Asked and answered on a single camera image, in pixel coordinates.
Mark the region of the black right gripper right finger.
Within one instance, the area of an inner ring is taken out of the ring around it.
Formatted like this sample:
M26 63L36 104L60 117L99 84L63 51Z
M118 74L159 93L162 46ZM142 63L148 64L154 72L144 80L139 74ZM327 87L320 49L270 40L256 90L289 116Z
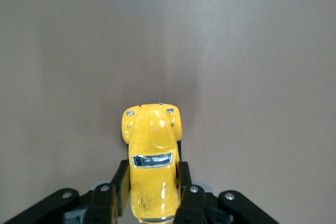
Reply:
M207 184L193 183L188 162L178 164L178 184L182 194L175 223L277 223L238 191L215 196Z

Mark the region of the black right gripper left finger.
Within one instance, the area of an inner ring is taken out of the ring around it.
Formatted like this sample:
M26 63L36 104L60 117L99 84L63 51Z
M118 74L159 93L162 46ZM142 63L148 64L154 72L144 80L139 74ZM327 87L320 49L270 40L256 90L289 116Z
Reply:
M72 188L60 189L6 223L117 223L129 193L129 161L122 160L111 180L96 183L83 195Z

